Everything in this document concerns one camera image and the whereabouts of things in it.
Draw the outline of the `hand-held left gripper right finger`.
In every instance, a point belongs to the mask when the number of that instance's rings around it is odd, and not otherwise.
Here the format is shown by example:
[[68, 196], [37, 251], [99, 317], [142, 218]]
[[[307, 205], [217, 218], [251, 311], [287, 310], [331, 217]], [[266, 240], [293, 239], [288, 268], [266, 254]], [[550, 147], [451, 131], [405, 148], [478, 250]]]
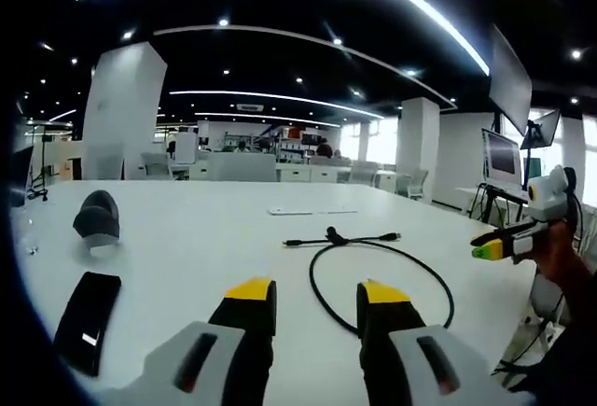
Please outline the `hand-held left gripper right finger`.
[[410, 297], [367, 280], [356, 289], [360, 366], [371, 405], [477, 405], [482, 355], [428, 326]]

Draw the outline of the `person's right hand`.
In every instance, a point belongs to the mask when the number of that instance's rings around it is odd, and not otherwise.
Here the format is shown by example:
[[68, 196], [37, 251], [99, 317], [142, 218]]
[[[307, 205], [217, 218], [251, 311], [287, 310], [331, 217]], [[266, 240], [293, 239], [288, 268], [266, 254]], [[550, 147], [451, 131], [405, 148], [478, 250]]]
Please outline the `person's right hand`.
[[573, 249], [573, 234], [563, 220], [550, 225], [547, 232], [538, 238], [532, 260], [539, 271], [561, 290], [591, 279], [589, 269]]

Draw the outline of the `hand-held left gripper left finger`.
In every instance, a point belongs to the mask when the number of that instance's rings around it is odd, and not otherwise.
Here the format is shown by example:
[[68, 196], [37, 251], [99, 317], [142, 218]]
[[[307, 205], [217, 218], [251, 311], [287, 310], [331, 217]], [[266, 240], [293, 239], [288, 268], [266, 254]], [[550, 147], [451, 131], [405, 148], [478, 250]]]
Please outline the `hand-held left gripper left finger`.
[[230, 288], [206, 322], [193, 322], [146, 358], [141, 405], [261, 405], [273, 362], [276, 282]]

